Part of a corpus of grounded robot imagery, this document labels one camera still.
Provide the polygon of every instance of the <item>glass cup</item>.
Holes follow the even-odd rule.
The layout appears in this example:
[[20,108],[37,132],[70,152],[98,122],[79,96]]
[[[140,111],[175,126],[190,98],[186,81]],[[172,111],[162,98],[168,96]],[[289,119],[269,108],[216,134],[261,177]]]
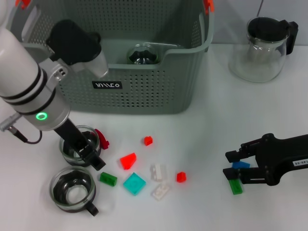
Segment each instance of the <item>glass cup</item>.
[[63,168],[52,178],[49,193],[55,204],[65,212],[77,213],[86,209],[93,216],[98,214],[92,204],[96,194],[95,182],[83,167]]
[[[85,125],[78,125],[76,126],[82,133],[88,138],[88,141],[92,144],[92,146],[97,151],[98,156],[101,154],[101,147],[100,147],[100,138],[95,131],[95,129],[85,126]],[[73,166],[81,166],[87,167],[90,163],[85,163],[81,157],[68,145],[65,141],[61,138],[59,142],[59,149],[62,153],[64,159]]]

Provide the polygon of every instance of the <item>white table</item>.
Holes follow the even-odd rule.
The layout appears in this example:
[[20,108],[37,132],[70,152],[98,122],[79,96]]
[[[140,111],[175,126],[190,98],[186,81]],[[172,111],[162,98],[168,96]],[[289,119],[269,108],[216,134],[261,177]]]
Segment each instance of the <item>white table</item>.
[[[0,134],[2,231],[302,231],[308,223],[308,170],[287,173],[279,185],[244,185],[234,196],[222,173],[231,164],[227,151],[274,133],[286,139],[308,132],[308,47],[295,47],[283,72],[273,81],[254,84],[228,70],[231,45],[211,45],[204,56],[195,95],[187,111],[178,115],[131,116],[72,112],[75,124],[98,128],[110,141],[102,154],[107,165],[96,172],[94,204],[99,214],[61,211],[48,194],[51,177],[68,166],[59,153],[59,137],[44,132],[38,145],[27,145],[9,132]],[[13,113],[1,101],[0,119]],[[16,127],[29,140],[38,131],[21,119]],[[141,139],[151,135],[154,144]],[[120,157],[135,152],[137,162],[124,171]],[[247,159],[256,167],[254,158]],[[150,165],[167,165],[172,190],[160,202],[150,196],[157,183]],[[112,188],[98,181],[108,172],[118,176]],[[175,182],[176,171],[188,180]],[[139,195],[123,188],[136,172],[146,182]]]

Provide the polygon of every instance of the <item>gray plastic basket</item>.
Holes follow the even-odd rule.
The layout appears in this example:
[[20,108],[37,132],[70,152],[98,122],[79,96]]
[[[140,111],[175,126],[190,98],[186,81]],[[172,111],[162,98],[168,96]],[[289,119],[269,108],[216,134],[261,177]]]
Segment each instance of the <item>gray plastic basket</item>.
[[[37,13],[22,36],[26,20]],[[88,71],[68,75],[59,86],[73,110],[100,113],[173,114],[189,106],[201,60],[213,37],[214,13],[203,0],[32,0],[13,9],[7,28],[40,62],[50,54],[45,40],[60,20],[70,18],[102,36],[109,63],[103,81],[123,89],[94,89]],[[127,51],[149,42],[160,53],[155,65],[126,64]]]

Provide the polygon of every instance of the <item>red block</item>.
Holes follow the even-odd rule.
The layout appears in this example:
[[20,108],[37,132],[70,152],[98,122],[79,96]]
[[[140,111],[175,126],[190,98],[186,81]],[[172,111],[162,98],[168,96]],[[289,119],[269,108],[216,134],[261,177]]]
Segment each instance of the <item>red block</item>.
[[151,136],[147,136],[147,137],[144,138],[145,146],[149,146],[152,143],[153,143],[153,138]]
[[186,181],[186,173],[185,172],[179,172],[177,174],[177,182],[178,183],[183,183]]
[[136,160],[137,160],[136,154],[132,153],[132,154],[122,157],[120,159],[120,162],[123,166],[123,169],[128,170],[133,166]]
[[97,132],[98,137],[100,138],[101,148],[103,148],[104,150],[108,149],[109,142],[106,140],[105,136],[97,129],[95,131]]

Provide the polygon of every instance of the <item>blue block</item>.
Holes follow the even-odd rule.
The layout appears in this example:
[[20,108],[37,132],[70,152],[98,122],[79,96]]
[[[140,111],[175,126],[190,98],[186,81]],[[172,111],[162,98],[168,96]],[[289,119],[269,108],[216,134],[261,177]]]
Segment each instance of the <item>blue block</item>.
[[239,168],[250,168],[250,164],[249,164],[249,163],[246,163],[246,162],[243,162],[243,161],[234,162],[234,163],[232,164],[232,168],[234,168],[234,169],[239,169]]
[[130,191],[134,196],[136,196],[141,191],[141,189],[143,189],[143,187],[146,185],[146,182],[136,173],[133,173],[123,183],[123,185],[128,191]]

